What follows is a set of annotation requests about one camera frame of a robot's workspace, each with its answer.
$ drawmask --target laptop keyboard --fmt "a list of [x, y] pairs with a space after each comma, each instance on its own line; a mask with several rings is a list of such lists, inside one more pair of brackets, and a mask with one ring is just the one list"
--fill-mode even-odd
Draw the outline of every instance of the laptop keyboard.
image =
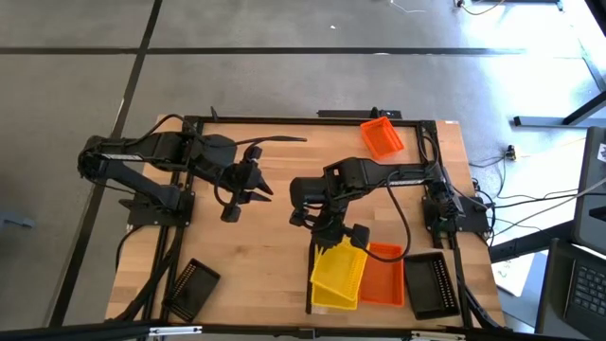
[[595, 314], [606, 316], [606, 276], [586, 266], [576, 267], [577, 284], [573, 303]]

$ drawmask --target wooden table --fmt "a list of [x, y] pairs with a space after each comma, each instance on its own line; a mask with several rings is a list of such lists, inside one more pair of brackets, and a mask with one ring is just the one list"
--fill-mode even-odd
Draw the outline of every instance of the wooden table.
[[[419, 163], [416, 134], [412, 128], [396, 128], [405, 146], [384, 163]], [[181, 121], [168, 120], [159, 131], [180, 131]], [[254, 202], [241, 207], [236, 224], [220, 220], [222, 207], [215, 201], [212, 186], [194, 180], [196, 202], [191, 225], [186, 229], [178, 274], [195, 258], [221, 274], [221, 280], [196, 317], [195, 323], [246, 326], [301, 326], [332, 328], [433, 329], [462, 326], [460, 316], [417, 321], [406, 293], [405, 307], [394, 308], [360, 303], [357, 311], [317, 310], [305, 314], [310, 233], [290, 225], [293, 210], [289, 185], [296, 176], [320, 176], [323, 167], [349, 156], [370, 157], [356, 126], [305, 126], [278, 124], [206, 123], [203, 134], [221, 134], [234, 140], [266, 135], [307, 137], [308, 142], [264, 142], [259, 161], [263, 176], [274, 190], [271, 203]], [[467, 155], [457, 122], [437, 122], [444, 166], [453, 184], [473, 195]], [[240, 160], [244, 148], [239, 148]], [[146, 165], [143, 173], [167, 184], [170, 173]], [[394, 188], [411, 226], [411, 254], [437, 251], [432, 248], [421, 210], [422, 187]], [[222, 197], [229, 198], [226, 192]], [[370, 228], [372, 242], [404, 245], [405, 231], [386, 190], [375, 190], [352, 202], [347, 225]], [[144, 227], [126, 241], [106, 316], [121, 313], [150, 275], [158, 227]], [[504, 325], [487, 246], [471, 233], [459, 233], [465, 279], [490, 316]], [[444, 253], [455, 281], [452, 250]], [[157, 290], [152, 316], [159, 316], [164, 280]], [[169, 321], [183, 322], [171, 315]]]

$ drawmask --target gray floor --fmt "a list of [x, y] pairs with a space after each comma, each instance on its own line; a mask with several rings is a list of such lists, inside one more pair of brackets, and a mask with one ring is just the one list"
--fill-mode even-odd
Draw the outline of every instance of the gray floor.
[[[563, 117], [597, 94], [570, 16], [553, 5], [504, 5], [472, 17], [448, 1], [396, 3], [425, 11], [408, 13], [379, 0], [165, 1], [151, 45], [508, 47], [533, 53], [148, 56], [124, 134], [140, 135], [159, 114], [208, 115], [210, 105], [224, 116], [273, 117], [376, 105], [413, 119], [460, 121], [472, 160], [500, 154], [508, 144], [537, 153], [584, 136], [510, 123], [518, 115]], [[138, 46], [151, 8], [152, 0], [0, 0], [0, 46]], [[88, 136], [111, 131], [133, 61], [0, 56], [0, 207], [37, 222], [33, 230], [0, 232], [1, 330], [44, 324], [90, 189], [78, 176], [76, 155]], [[504, 194], [573, 188], [578, 173], [574, 150], [566, 158], [528, 158], [508, 164]], [[496, 169], [474, 175], [489, 193], [498, 190]], [[119, 197], [103, 199], [66, 323], [104, 316], [125, 225]], [[535, 209], [502, 217], [522, 218]], [[568, 214], [565, 209], [552, 220]]]

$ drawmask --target orange plastic tray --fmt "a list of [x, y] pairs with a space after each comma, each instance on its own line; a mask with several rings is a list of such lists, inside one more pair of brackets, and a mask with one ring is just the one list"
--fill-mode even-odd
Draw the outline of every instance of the orange plastic tray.
[[[401, 255], [401, 246], [372, 242], [370, 252], [382, 258], [396, 258]], [[360, 301], [403, 307], [403, 260], [396, 263], [387, 263], [368, 257], [362, 275], [362, 284], [360, 285]]]
[[360, 128], [362, 128], [362, 139], [375, 159], [385, 158], [404, 149], [398, 133], [387, 117], [362, 123]]

